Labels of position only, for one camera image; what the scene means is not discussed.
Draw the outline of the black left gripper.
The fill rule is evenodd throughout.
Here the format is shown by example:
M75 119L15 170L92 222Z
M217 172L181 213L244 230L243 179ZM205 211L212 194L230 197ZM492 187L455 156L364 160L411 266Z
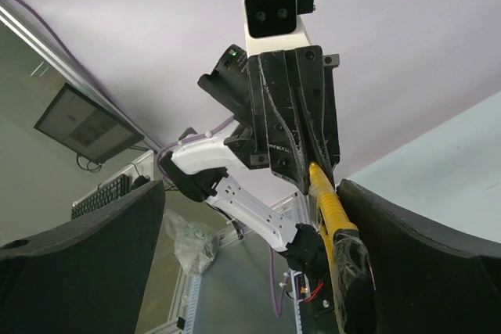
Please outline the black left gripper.
M311 163L333 184L341 159L333 84L339 65L340 56L324 54L319 45L249 59L254 154L304 195Z

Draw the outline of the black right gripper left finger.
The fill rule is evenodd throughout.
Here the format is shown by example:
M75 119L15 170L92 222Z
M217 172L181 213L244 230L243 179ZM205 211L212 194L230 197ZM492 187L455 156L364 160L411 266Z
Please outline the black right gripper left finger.
M1 248L3 333L133 333L164 213L161 181Z

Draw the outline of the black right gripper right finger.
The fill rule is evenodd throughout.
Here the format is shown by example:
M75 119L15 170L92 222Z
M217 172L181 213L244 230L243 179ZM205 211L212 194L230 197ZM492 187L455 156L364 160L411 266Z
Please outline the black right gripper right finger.
M378 333L498 333L500 244L455 230L343 180L368 249Z

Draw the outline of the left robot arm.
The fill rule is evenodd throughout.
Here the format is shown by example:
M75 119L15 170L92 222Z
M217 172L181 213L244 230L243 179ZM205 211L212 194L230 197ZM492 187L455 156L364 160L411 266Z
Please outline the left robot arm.
M244 223L300 271L323 273L328 267L317 231L278 218L238 179L267 170L308 194L311 165L333 177L341 159L333 86L339 64L339 55L327 55L318 45L254 57L229 46L198 85L232 118L208 135L180 139L159 158L185 196Z

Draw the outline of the yellow utility knife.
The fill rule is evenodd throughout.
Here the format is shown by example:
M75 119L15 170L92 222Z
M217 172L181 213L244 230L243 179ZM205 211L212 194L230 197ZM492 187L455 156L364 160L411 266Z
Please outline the yellow utility knife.
M309 193L321 214L320 233L330 263L339 332L375 333L374 284L368 250L336 189L317 163L309 165L309 178Z

